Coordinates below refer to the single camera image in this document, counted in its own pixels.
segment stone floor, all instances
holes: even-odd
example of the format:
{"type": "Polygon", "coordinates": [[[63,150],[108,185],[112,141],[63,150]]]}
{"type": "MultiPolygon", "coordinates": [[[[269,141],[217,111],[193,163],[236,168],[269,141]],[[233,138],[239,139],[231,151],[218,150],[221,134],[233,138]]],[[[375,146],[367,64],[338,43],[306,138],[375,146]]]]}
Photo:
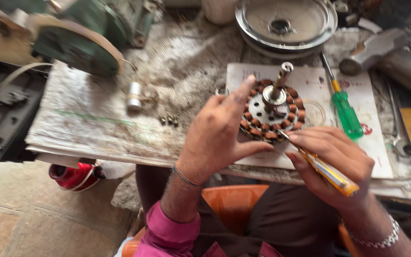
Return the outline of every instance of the stone floor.
{"type": "Polygon", "coordinates": [[[72,193],[48,163],[0,163],[0,257],[110,257],[126,236],[129,211],[111,206],[121,180],[72,193]]]}

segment wooden hammer handle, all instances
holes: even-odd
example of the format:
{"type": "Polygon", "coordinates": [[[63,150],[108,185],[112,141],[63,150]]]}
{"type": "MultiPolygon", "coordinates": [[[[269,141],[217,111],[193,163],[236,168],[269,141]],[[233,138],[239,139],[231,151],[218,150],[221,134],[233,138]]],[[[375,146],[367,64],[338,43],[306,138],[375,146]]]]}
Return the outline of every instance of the wooden hammer handle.
{"type": "Polygon", "coordinates": [[[393,78],[401,85],[411,90],[411,62],[403,59],[397,54],[389,54],[383,57],[376,67],[393,78]]]}

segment person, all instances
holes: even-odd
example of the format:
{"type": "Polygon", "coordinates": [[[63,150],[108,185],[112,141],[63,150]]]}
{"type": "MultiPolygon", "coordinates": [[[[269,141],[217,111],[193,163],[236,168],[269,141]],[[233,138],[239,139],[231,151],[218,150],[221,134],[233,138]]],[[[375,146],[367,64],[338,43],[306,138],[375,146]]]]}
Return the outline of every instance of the person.
{"type": "Polygon", "coordinates": [[[354,196],[342,195],[298,152],[286,152],[305,186],[272,183],[255,204],[242,235],[224,227],[201,197],[201,185],[234,161],[274,150],[263,141],[236,141],[255,83],[251,75],[230,96],[209,99],[192,122],[172,172],[137,167],[147,229],[134,256],[334,256],[342,219],[363,256],[411,257],[411,241],[368,190],[374,161],[343,131],[332,127],[288,135],[291,142],[316,153],[359,184],[354,196]]]}

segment thin bangle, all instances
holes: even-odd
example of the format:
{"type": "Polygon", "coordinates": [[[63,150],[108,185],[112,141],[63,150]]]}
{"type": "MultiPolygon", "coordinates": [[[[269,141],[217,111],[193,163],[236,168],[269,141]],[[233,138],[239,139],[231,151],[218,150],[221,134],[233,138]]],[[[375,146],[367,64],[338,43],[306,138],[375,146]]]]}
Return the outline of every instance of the thin bangle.
{"type": "Polygon", "coordinates": [[[200,185],[193,184],[193,183],[191,183],[190,181],[188,181],[185,177],[183,177],[182,174],[180,174],[180,172],[177,170],[177,167],[175,167],[175,164],[174,164],[174,166],[171,167],[171,170],[172,170],[173,172],[177,172],[177,174],[179,174],[179,176],[180,176],[181,178],[183,178],[183,180],[185,180],[185,181],[186,181],[188,184],[190,184],[191,186],[193,186],[193,187],[202,187],[202,184],[200,184],[200,185]]]}

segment hammer head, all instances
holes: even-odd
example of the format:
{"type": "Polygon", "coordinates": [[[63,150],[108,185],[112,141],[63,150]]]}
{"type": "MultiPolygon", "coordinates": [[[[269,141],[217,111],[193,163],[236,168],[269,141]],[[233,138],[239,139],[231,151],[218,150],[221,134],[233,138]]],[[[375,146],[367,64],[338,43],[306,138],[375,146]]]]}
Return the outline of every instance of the hammer head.
{"type": "Polygon", "coordinates": [[[340,72],[357,75],[368,70],[385,55],[408,43],[407,34],[402,29],[392,28],[381,32],[359,43],[356,50],[340,62],[340,72]]]}

